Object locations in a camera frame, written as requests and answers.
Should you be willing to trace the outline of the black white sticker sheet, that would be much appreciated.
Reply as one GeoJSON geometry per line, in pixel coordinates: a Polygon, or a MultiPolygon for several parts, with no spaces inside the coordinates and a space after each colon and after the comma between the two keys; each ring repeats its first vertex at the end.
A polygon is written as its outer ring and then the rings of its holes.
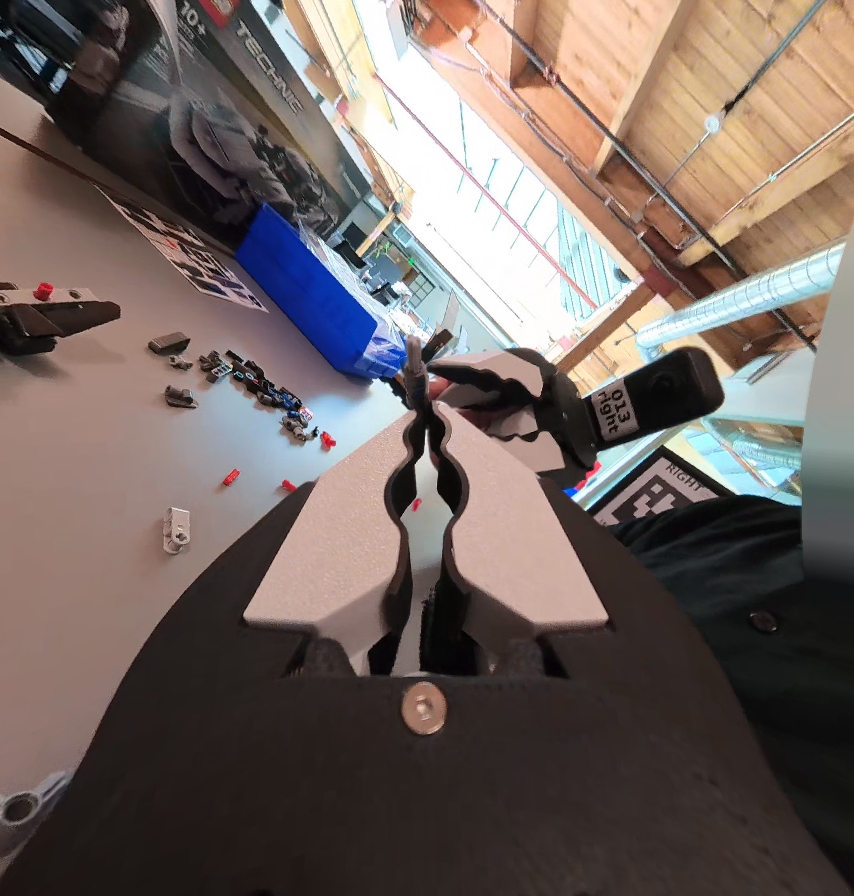
{"type": "Polygon", "coordinates": [[[101,188],[97,188],[97,192],[199,293],[238,307],[269,313],[266,305],[237,274],[210,253],[191,231],[101,188]]]}

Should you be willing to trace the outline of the black grey lego wing assembly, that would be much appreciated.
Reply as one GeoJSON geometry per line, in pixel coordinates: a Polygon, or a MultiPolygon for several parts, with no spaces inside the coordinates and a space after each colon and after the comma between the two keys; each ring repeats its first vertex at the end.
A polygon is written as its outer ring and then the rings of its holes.
{"type": "Polygon", "coordinates": [[[20,289],[0,283],[0,353],[24,357],[51,353],[57,342],[115,322],[121,309],[90,291],[42,283],[20,289]]]}

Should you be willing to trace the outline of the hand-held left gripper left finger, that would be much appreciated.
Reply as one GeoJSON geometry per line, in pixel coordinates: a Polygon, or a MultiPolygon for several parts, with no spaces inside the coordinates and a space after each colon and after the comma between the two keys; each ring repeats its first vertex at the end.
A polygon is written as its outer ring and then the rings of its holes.
{"type": "Polygon", "coordinates": [[[251,633],[284,638],[292,655],[327,641],[359,675],[394,672],[413,606],[402,518],[424,444],[407,411],[281,507],[287,532],[244,611],[251,633]]]}

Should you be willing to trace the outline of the pile of small lego pieces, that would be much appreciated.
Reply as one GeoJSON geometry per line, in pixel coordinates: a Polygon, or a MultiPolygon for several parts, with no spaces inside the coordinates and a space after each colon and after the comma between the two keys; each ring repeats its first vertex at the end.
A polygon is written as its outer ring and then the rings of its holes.
{"type": "Polygon", "coordinates": [[[296,394],[285,387],[277,387],[253,360],[232,351],[211,351],[201,355],[198,362],[211,384],[231,377],[266,409],[282,411],[281,425],[298,442],[313,442],[321,437],[321,430],[313,423],[310,409],[296,394]]]}

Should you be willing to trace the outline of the blue plastic bin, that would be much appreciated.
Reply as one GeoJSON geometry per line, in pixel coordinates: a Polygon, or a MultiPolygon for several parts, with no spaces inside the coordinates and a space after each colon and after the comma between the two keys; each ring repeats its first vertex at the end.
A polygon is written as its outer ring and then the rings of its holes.
{"type": "Polygon", "coordinates": [[[313,231],[263,206],[236,259],[335,370],[368,379],[399,373],[402,332],[313,231]]]}

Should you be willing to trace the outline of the grey axle connector lego assembly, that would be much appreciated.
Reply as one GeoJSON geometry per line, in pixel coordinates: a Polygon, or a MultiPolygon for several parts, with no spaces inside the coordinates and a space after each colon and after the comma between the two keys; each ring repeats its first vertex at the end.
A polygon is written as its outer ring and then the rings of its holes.
{"type": "Polygon", "coordinates": [[[406,338],[406,358],[401,368],[403,400],[416,422],[427,430],[433,421],[433,399],[428,370],[422,356],[422,343],[416,335],[406,338]]]}

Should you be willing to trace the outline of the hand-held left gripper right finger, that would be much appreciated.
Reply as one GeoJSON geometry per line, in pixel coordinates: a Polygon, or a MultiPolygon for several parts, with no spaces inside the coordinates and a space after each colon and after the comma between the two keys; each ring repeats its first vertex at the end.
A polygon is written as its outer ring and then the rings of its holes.
{"type": "Polygon", "coordinates": [[[451,518],[429,598],[429,671],[479,673],[519,642],[611,622],[543,483],[445,403],[433,405],[437,492],[451,518]]]}

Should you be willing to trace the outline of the red ceiling pipe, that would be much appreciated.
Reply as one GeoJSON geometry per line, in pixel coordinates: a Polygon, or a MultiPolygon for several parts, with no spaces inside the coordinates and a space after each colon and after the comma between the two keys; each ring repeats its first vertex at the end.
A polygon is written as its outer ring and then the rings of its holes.
{"type": "Polygon", "coordinates": [[[377,74],[398,126],[406,120],[454,169],[457,218],[479,244],[547,274],[567,317],[588,319],[613,296],[613,262],[537,174],[421,58],[402,74],[377,74]]]}

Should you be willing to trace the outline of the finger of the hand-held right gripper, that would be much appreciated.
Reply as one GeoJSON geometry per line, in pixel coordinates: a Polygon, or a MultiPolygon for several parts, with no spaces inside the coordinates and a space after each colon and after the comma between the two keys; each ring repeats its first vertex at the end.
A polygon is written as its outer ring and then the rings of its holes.
{"type": "Polygon", "coordinates": [[[531,407],[462,409],[462,416],[482,431],[489,442],[505,450],[537,475],[563,473],[564,454],[553,436],[540,430],[531,407]]]}
{"type": "Polygon", "coordinates": [[[468,420],[555,420],[555,366],[528,349],[467,353],[428,365],[429,402],[468,420]]]}

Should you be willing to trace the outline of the black lego set box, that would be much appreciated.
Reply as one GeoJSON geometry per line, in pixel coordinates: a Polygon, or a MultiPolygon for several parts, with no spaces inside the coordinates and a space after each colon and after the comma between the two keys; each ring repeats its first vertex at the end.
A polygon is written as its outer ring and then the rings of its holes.
{"type": "Polygon", "coordinates": [[[86,156],[218,241],[237,246],[263,206],[324,239],[373,195],[263,11],[177,2],[184,85],[147,2],[52,2],[72,28],[48,107],[86,156]]]}

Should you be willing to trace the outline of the silver ventilation duct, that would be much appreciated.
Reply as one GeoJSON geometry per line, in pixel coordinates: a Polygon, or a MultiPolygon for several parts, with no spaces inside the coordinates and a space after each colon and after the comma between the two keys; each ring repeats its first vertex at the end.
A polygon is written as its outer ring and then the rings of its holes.
{"type": "Polygon", "coordinates": [[[836,243],[797,261],[752,276],[644,326],[635,346],[654,360],[674,340],[706,333],[830,293],[847,243],[836,243]]]}

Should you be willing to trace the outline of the white instruction booklet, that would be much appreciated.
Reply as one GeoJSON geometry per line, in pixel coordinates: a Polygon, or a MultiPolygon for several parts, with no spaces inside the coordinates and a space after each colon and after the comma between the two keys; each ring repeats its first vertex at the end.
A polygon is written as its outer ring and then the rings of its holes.
{"type": "Polygon", "coordinates": [[[177,2],[147,1],[147,5],[151,8],[156,17],[166,43],[170,84],[174,88],[181,88],[184,85],[184,78],[181,62],[177,2]]]}

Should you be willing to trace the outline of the clear plastic bags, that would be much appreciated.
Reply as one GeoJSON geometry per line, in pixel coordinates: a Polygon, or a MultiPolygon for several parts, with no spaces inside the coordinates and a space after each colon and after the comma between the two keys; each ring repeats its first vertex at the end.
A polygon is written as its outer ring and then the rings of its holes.
{"type": "Polygon", "coordinates": [[[312,294],[326,320],[359,354],[403,353],[405,338],[388,308],[368,293],[346,259],[306,225],[300,225],[299,237],[321,265],[311,276],[312,294]]]}

